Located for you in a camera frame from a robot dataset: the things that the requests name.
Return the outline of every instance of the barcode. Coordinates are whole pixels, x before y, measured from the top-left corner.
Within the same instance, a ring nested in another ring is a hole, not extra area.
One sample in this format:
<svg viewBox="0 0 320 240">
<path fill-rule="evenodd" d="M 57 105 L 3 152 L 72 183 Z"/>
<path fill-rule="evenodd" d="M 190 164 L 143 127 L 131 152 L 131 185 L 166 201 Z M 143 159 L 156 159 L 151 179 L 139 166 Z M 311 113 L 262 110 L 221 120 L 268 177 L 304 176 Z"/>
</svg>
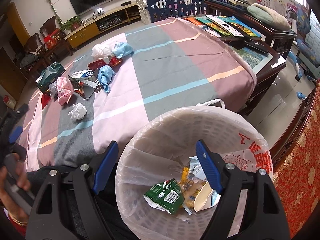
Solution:
<svg viewBox="0 0 320 240">
<path fill-rule="evenodd" d="M 178 193 L 172 190 L 163 200 L 172 204 L 172 202 L 175 201 L 178 196 Z"/>
</svg>

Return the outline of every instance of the bracelet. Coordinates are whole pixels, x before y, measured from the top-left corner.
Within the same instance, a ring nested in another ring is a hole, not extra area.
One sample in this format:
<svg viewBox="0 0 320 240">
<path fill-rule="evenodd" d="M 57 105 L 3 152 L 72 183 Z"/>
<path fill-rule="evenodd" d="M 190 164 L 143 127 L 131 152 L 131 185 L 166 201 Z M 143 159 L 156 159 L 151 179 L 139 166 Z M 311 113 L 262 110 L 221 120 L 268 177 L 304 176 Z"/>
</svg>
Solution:
<svg viewBox="0 0 320 240">
<path fill-rule="evenodd" d="M 18 224 L 19 226 L 22 226 L 22 227 L 26 227 L 26 226 L 27 226 L 28 222 L 20 222 L 20 221 L 18 221 L 15 217 L 13 217 L 9 212 L 8 212 L 8 214 L 9 214 L 9 217 L 10 217 L 16 224 Z"/>
</svg>

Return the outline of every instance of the tv stand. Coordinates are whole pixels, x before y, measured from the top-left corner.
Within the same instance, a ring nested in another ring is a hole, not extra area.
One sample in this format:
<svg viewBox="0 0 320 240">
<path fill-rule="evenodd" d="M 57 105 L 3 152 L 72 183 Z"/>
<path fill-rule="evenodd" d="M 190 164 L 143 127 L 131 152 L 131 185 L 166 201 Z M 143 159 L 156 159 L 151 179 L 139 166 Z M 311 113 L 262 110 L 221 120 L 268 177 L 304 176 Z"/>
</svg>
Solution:
<svg viewBox="0 0 320 240">
<path fill-rule="evenodd" d="M 113 25 L 107 29 L 99 30 L 97 26 L 97 21 L 103 19 L 103 18 L 109 18 L 112 16 L 120 15 L 122 18 L 122 22 Z M 140 18 L 139 10 L 137 3 L 131 3 L 126 6 L 121 6 L 118 8 L 115 8 L 111 11 L 105 12 L 103 15 L 98 16 L 94 20 L 87 22 L 84 25 L 81 25 L 79 28 L 74 30 L 72 33 L 67 35 L 64 39 L 67 40 L 71 47 L 76 49 L 79 45 L 82 43 L 88 41 L 89 39 L 108 31 L 116 26 L 119 26 L 124 23 L 131 23 L 132 20 Z"/>
</svg>

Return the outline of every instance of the red sleeve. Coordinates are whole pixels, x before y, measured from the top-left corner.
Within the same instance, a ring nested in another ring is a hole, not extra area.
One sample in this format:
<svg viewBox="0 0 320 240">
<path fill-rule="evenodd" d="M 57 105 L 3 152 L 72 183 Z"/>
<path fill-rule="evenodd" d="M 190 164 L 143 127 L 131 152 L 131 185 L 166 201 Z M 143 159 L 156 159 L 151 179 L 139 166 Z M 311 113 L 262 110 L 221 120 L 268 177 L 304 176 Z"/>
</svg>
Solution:
<svg viewBox="0 0 320 240">
<path fill-rule="evenodd" d="M 23 237 L 25 237 L 25 236 L 26 236 L 26 229 L 27 229 L 27 227 L 26 227 L 26 226 L 20 226 L 20 225 L 18 225 L 16 222 L 14 222 L 14 221 L 12 220 L 11 217 L 9 217 L 9 220 L 10 220 L 11 224 L 14 226 L 14 228 L 15 228 Z"/>
</svg>

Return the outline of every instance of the yellow cabinet drawer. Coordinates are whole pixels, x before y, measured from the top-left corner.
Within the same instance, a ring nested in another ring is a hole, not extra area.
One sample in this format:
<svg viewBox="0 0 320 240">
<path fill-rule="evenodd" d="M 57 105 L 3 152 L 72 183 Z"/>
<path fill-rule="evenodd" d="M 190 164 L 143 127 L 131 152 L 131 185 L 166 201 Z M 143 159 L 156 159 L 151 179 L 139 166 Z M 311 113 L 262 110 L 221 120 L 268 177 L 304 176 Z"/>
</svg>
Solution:
<svg viewBox="0 0 320 240">
<path fill-rule="evenodd" d="M 75 34 L 68 38 L 70 45 L 73 48 L 78 47 L 85 41 L 93 38 L 94 36 L 100 33 L 97 25 L 95 23 L 91 23 L 88 26 L 83 27 L 81 30 L 77 31 Z"/>
</svg>

